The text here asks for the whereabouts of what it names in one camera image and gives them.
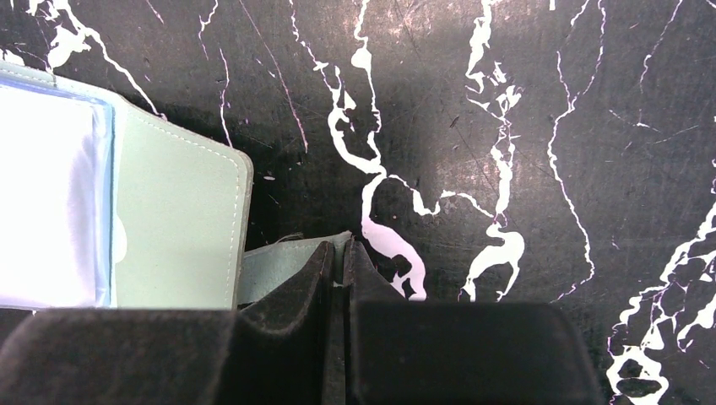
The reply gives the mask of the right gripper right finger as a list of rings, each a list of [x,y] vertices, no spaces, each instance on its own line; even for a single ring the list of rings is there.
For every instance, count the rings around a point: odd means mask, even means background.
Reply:
[[[579,330],[553,305],[410,301],[344,249],[350,404],[601,404]]]

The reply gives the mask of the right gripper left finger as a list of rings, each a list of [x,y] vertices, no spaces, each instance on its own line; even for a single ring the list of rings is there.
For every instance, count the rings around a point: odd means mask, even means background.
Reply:
[[[317,404],[334,247],[240,310],[49,310],[1,349],[4,404]]]

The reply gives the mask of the mint green card holder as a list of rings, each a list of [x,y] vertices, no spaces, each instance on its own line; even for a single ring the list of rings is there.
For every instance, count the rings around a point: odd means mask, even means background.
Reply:
[[[231,310],[319,239],[245,248],[243,152],[119,94],[1,64],[1,305]]]

